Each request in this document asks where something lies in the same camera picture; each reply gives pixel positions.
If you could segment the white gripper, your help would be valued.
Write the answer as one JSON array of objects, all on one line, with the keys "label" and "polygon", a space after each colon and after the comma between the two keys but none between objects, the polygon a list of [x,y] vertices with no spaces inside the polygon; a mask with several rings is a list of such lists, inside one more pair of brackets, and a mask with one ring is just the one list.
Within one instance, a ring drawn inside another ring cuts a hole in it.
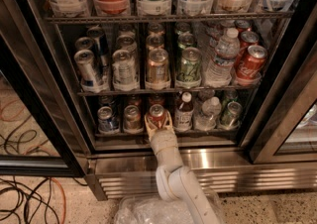
[{"label": "white gripper", "polygon": [[177,138],[173,133],[172,118],[168,110],[164,110],[165,118],[162,124],[164,130],[158,130],[158,127],[151,121],[150,115],[145,115],[145,126],[149,136],[150,145],[155,154],[167,148],[177,148]]}]

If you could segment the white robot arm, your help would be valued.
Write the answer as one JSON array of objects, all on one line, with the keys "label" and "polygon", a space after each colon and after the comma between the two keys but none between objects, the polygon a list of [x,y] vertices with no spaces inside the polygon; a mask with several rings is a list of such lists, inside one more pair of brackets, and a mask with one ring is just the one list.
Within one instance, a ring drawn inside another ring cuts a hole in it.
[{"label": "white robot arm", "polygon": [[149,111],[145,125],[158,161],[156,181],[161,199],[185,202],[195,224],[220,224],[194,172],[183,163],[169,112]]}]

